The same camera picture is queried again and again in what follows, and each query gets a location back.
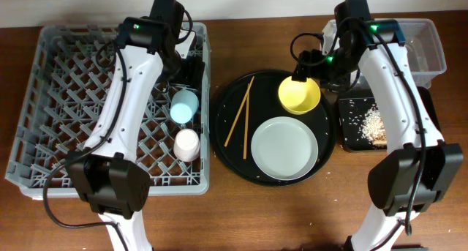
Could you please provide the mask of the pink plastic cup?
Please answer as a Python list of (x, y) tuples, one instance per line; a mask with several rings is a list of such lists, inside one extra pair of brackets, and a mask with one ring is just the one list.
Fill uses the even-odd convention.
[(191, 129), (180, 130), (175, 137), (173, 151), (175, 156), (183, 162), (197, 159), (200, 153), (198, 134)]

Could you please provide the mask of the light blue plastic cup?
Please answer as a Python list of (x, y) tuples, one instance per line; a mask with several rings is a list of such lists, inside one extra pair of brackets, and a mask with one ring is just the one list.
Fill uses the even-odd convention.
[(197, 95), (187, 89), (175, 93), (171, 100), (170, 117), (178, 124), (189, 122), (198, 109), (199, 100)]

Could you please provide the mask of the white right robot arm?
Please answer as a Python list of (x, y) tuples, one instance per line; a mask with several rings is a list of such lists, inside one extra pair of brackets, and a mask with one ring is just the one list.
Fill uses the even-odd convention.
[(375, 20), (367, 0), (344, 0), (334, 10), (336, 33), (321, 50), (295, 57), (295, 81), (340, 83), (354, 71), (365, 77), (385, 127), (387, 157), (368, 175), (369, 211), (346, 250), (390, 250), (412, 221), (441, 201), (464, 160), (446, 143), (413, 80), (406, 40), (394, 19)]

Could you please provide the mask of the yellow plastic bowl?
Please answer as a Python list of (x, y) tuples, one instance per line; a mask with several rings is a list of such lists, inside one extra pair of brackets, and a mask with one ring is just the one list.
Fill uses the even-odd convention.
[(319, 85), (307, 78), (306, 82), (292, 80), (289, 76), (279, 85), (278, 97), (282, 107), (291, 114), (303, 115), (315, 109), (321, 99)]

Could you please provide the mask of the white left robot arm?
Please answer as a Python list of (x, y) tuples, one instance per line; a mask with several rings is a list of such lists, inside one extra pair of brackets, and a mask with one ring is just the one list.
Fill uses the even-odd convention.
[(98, 122), (82, 151), (67, 152), (63, 163), (47, 177), (43, 204), (55, 224), (69, 229), (94, 224), (60, 221), (48, 203), (53, 177), (65, 170), (79, 198), (97, 213), (115, 250), (151, 250), (142, 209), (151, 178), (136, 163), (137, 139), (148, 98), (156, 83), (165, 81), (200, 88), (205, 62), (190, 56), (197, 35), (184, 30), (190, 14), (176, 0), (154, 0), (149, 15), (127, 17), (111, 41), (115, 67)]

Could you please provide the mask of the grey round plate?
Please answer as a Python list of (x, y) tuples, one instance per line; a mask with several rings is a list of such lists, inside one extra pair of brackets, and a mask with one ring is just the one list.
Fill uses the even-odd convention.
[(318, 142), (302, 121), (277, 116), (263, 122), (250, 145), (256, 166), (272, 179), (292, 181), (305, 176), (318, 159)]

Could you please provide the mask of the pile of food scraps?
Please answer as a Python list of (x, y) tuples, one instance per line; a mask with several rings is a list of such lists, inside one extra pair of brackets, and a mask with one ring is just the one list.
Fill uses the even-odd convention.
[(377, 147), (387, 146), (385, 127), (380, 112), (374, 106), (366, 113), (360, 128), (362, 137), (371, 145)]

